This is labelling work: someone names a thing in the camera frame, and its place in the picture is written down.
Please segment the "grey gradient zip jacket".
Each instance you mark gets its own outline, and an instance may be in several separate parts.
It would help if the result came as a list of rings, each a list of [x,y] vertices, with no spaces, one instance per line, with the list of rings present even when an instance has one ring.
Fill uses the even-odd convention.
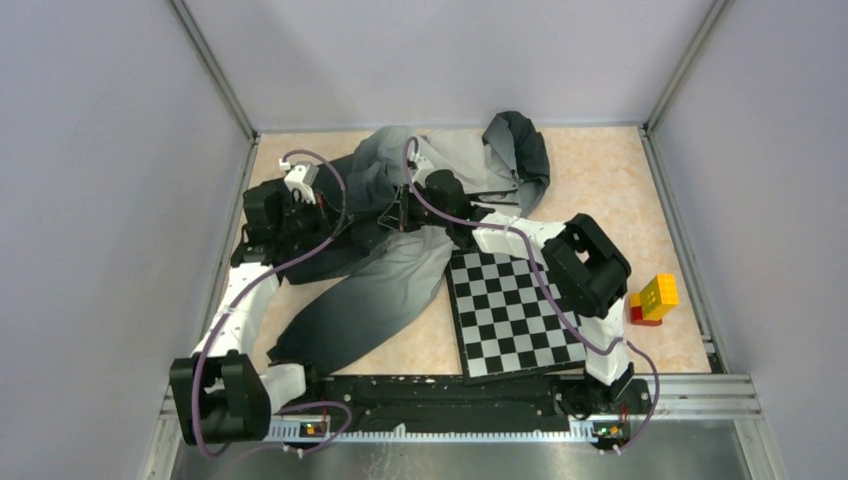
[[[403,330],[433,301],[455,248],[445,226],[401,233],[379,222],[406,183],[403,148],[414,134],[411,127],[382,127],[334,160],[354,223],[285,278],[292,285],[340,281],[293,317],[267,352],[271,362],[305,360],[332,374]],[[550,184],[544,138],[517,111],[497,114],[481,134],[434,130],[418,142],[436,169],[452,171],[473,200],[488,206],[515,206],[527,216]]]

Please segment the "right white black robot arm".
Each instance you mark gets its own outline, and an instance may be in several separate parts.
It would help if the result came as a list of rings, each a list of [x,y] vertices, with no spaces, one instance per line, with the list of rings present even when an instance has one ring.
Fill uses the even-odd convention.
[[[592,217],[540,222],[506,215],[473,204],[452,172],[438,170],[423,184],[410,178],[379,220],[397,231],[443,227],[461,249],[527,260],[543,297],[585,347],[589,404],[612,412],[626,400],[634,377],[624,333],[632,269]]]

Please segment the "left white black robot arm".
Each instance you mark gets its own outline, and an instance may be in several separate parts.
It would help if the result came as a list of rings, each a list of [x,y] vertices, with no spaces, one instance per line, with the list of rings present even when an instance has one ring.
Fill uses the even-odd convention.
[[[285,273],[341,233],[347,203],[265,182],[244,193],[243,211],[218,310],[194,351],[175,359],[169,371],[183,439],[203,452],[210,445],[261,440],[286,404],[303,414],[321,397],[307,361],[284,360],[258,373],[251,355]]]

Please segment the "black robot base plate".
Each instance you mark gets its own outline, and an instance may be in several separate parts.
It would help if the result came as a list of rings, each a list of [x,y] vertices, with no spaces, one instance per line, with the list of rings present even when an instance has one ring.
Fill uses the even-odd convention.
[[[609,394],[578,376],[536,375],[468,385],[459,376],[335,376],[313,382],[296,404],[346,434],[566,433],[584,420],[643,415],[646,381]]]

